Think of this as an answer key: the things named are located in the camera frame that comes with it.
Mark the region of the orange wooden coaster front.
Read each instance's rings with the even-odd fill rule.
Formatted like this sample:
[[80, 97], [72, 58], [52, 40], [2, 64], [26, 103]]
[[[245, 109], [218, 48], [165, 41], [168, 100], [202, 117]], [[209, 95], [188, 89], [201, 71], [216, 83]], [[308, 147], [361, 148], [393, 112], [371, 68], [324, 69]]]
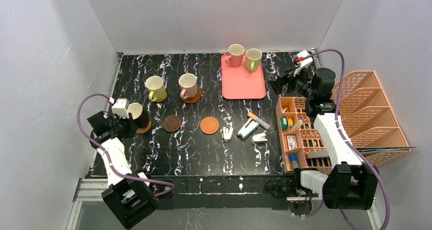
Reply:
[[151, 129], [151, 126], [152, 126], [152, 123], [151, 123], [151, 121], [149, 121], [149, 123], [146, 127], [142, 127], [142, 128], [137, 129], [136, 133], [137, 134], [144, 134]]

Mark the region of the dark brown mug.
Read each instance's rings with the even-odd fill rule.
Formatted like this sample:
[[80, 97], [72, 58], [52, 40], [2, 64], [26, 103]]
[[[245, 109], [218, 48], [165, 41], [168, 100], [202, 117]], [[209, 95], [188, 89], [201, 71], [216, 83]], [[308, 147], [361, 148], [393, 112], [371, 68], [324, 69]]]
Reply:
[[149, 115], [144, 110], [142, 104], [130, 103], [127, 111], [132, 115], [133, 122], [137, 125], [138, 129], [146, 128], [149, 125]]

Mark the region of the small orange coaster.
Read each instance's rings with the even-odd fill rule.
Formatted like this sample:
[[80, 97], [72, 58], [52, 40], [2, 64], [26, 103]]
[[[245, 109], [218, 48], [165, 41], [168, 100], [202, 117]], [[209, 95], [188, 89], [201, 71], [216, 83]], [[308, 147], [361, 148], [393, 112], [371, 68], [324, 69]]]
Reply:
[[163, 98], [157, 99], [157, 100], [155, 100], [154, 102], [155, 102], [155, 103], [160, 103], [160, 102], [164, 101], [165, 99], [167, 99], [167, 97], [168, 97], [168, 94], [165, 93], [165, 95], [164, 95]]

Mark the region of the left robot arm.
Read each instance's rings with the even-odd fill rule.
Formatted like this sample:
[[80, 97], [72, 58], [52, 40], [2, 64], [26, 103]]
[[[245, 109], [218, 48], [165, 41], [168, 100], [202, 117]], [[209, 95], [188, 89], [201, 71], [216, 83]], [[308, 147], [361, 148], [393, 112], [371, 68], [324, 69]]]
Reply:
[[87, 119], [92, 127], [92, 146], [103, 159], [107, 189], [102, 199], [125, 229], [132, 229], [159, 208], [146, 176], [132, 172], [125, 155], [124, 139], [135, 136], [132, 115], [120, 118], [100, 111]]

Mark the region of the brown saucer coaster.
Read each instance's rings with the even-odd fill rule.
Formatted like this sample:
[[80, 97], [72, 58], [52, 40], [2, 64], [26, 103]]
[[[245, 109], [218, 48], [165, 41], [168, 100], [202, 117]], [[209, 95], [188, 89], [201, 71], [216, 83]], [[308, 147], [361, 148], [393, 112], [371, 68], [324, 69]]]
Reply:
[[197, 103], [202, 97], [201, 89], [197, 89], [197, 93], [194, 97], [182, 99], [182, 101], [186, 104], [194, 104]]

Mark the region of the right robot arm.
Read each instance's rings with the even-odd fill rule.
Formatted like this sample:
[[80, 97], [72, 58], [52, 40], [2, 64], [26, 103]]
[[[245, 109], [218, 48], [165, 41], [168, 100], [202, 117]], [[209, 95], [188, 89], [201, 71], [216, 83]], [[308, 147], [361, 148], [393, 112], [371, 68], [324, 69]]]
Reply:
[[290, 69], [267, 83], [277, 95], [287, 86], [306, 98], [306, 115], [321, 136], [331, 161], [332, 171], [326, 175], [301, 167], [299, 156], [289, 152], [294, 186], [320, 195], [329, 209], [369, 210], [379, 182], [378, 173], [357, 154], [340, 122], [339, 111], [331, 99], [335, 77], [334, 71], [327, 68], [319, 68], [313, 77], [309, 77], [307, 69], [299, 73]]

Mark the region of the pink tray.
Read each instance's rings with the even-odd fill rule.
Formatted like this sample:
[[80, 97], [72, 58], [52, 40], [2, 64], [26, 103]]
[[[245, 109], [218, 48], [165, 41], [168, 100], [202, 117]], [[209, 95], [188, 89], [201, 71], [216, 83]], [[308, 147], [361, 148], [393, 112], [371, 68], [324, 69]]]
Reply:
[[266, 96], [263, 69], [260, 65], [254, 72], [246, 69], [246, 58], [243, 57], [240, 66], [232, 67], [226, 63], [230, 57], [221, 57], [222, 96], [225, 99], [262, 99]]

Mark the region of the pink mug front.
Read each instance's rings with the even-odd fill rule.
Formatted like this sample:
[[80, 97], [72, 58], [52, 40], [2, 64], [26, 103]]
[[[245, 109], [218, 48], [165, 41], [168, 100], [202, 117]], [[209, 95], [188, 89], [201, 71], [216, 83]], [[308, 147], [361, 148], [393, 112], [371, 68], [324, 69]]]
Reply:
[[197, 77], [194, 74], [191, 73], [185, 73], [183, 74], [179, 80], [178, 83], [180, 85], [180, 98], [181, 99], [188, 99], [193, 98], [198, 92], [197, 87]]

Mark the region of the green mug front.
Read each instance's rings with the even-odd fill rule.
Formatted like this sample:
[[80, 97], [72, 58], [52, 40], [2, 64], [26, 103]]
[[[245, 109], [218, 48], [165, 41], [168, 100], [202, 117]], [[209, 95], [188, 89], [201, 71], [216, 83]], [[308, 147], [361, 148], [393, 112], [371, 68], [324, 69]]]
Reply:
[[164, 80], [159, 76], [149, 77], [145, 81], [145, 86], [148, 90], [148, 99], [151, 102], [163, 98], [166, 93]]

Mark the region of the light orange coaster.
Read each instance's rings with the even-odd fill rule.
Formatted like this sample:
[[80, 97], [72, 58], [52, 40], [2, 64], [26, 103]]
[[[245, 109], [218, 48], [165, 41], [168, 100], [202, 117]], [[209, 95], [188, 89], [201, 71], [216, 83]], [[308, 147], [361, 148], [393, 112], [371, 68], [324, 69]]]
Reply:
[[207, 135], [212, 135], [219, 130], [219, 122], [214, 117], [205, 117], [200, 122], [200, 130]]

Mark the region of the dark brown coaster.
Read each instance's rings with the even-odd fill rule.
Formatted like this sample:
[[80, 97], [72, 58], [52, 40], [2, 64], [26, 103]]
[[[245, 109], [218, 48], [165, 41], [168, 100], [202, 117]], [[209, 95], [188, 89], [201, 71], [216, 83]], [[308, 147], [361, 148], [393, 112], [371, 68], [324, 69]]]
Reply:
[[166, 132], [173, 133], [179, 130], [182, 126], [182, 119], [176, 115], [167, 116], [163, 122], [162, 127]]

